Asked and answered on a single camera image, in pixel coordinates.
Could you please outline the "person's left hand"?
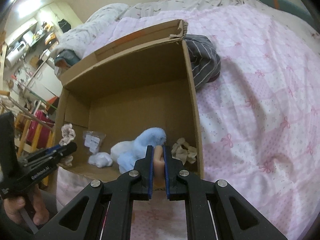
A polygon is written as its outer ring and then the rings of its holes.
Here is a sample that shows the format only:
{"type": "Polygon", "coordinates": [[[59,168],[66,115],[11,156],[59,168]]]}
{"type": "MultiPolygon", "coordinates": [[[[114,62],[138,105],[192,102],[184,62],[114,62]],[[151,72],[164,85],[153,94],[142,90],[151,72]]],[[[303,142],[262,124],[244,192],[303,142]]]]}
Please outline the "person's left hand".
{"type": "MultiPolygon", "coordinates": [[[[49,211],[47,210],[41,191],[38,185],[35,185],[29,192],[28,198],[34,209],[33,223],[36,226],[46,224],[49,220],[49,211]]],[[[22,211],[26,211],[26,200],[22,196],[7,198],[3,200],[3,207],[7,217],[18,225],[22,225],[25,220],[22,211]]]]}

